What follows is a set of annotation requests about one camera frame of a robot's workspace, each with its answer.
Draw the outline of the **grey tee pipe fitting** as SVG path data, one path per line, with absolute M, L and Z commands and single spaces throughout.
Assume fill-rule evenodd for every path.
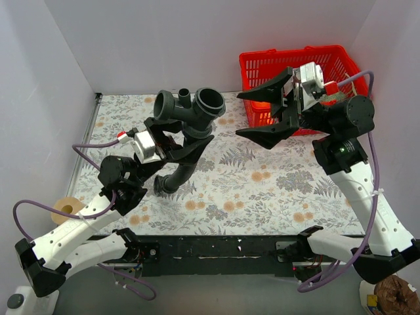
M 225 111 L 224 97 L 209 87 L 198 89 L 193 98 L 188 89 L 179 90 L 177 97 L 169 91 L 160 90 L 154 102 L 155 119 L 181 121 L 185 128 L 200 132 L 211 129 L 212 122 L 223 116 Z

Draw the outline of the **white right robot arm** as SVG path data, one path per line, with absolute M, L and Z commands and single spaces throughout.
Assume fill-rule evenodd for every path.
M 357 240 L 313 226 L 279 249 L 283 261 L 311 261 L 317 256 L 333 259 L 326 271 L 301 284 L 301 293 L 328 284 L 348 268 L 377 284 L 419 259 L 419 240 L 395 215 L 380 187 L 377 155 L 366 154 L 358 140 L 370 135 L 375 126 L 371 97 L 356 94 L 329 105 L 321 102 L 323 96 L 334 95 L 341 87 L 336 81 L 325 82 L 321 67 L 310 62 L 287 67 L 275 78 L 238 95 L 270 105 L 275 123 L 237 131 L 238 136 L 263 148 L 275 147 L 301 128 L 324 134 L 312 143 L 316 161 L 348 200 L 365 232 Z

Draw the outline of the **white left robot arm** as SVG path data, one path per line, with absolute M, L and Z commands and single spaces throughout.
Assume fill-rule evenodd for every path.
M 25 235 L 14 248 L 36 297 L 58 290 L 72 275 L 114 259 L 131 263 L 148 258 L 147 248 L 129 228 L 116 230 L 99 241 L 89 241 L 102 228 L 122 219 L 147 194 L 144 183 L 154 178 L 155 194 L 173 194 L 192 176 L 212 127 L 199 131 L 185 122 L 149 117 L 145 131 L 120 132 L 98 148 L 131 143 L 134 156 L 107 156 L 97 166 L 100 192 L 77 214 L 38 238 Z

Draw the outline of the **red plastic basket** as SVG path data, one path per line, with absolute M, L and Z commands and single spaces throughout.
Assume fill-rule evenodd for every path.
M 248 91 L 279 75 L 287 66 L 298 68 L 303 64 L 315 62 L 321 66 L 325 81 L 337 83 L 361 72 L 355 61 L 351 59 L 346 50 L 340 45 L 326 45 L 305 47 L 304 49 L 277 51 L 243 52 L 239 55 L 241 68 L 242 89 Z M 368 95 L 368 84 L 365 79 L 358 78 L 339 91 L 347 98 L 357 95 Z M 275 119 L 271 118 L 270 105 L 267 102 L 243 100 L 248 128 L 272 125 Z

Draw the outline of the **green netted melon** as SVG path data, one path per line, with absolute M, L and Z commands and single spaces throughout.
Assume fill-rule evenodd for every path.
M 327 104 L 327 103 L 330 103 L 330 102 L 338 102 L 338 101 L 345 100 L 350 95 L 357 95 L 357 92 L 356 92 L 355 85 L 354 85 L 353 81 L 351 82 L 351 85 L 352 85 L 351 92 L 344 93 L 342 91 L 339 91 L 339 92 L 337 92 L 335 94 L 332 94 L 332 95 L 326 95 L 325 94 L 320 98 L 320 102 L 324 103 L 324 104 Z

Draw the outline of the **floral table mat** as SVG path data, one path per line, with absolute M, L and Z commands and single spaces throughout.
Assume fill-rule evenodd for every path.
M 338 234 L 363 229 L 338 187 L 317 164 L 312 135 L 271 150 L 236 135 L 247 126 L 243 102 L 224 93 L 225 114 L 194 174 L 174 194 L 157 196 L 153 180 L 139 206 L 100 233 L 139 235 L 295 235 L 320 225 Z

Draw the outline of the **beige tape roll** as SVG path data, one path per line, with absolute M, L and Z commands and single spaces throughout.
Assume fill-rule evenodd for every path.
M 59 214 L 51 213 L 51 219 L 52 221 L 57 224 L 61 225 L 63 222 L 68 220 L 68 217 L 65 217 L 63 214 L 68 215 L 76 215 L 82 208 L 84 208 L 85 204 L 81 201 L 79 201 L 75 197 L 65 197 L 60 200 L 58 200 L 53 208 L 59 211 Z

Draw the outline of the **brown item in white cup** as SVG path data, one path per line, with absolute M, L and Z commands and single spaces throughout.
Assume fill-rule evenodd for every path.
M 409 282 L 393 274 L 377 284 L 359 286 L 360 304 L 366 314 L 418 315 L 419 296 Z

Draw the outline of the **white grey button device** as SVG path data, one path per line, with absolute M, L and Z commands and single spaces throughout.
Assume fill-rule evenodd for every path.
M 45 297 L 37 297 L 30 286 L 19 286 L 7 301 L 6 315 L 51 315 L 58 300 L 59 290 Z

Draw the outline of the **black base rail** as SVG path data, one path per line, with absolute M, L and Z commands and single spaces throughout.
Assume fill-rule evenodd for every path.
M 298 236 L 140 236 L 140 254 L 112 259 L 118 266 L 142 264 L 144 277 L 189 275 L 294 276 L 299 258 L 282 260 L 279 250 Z

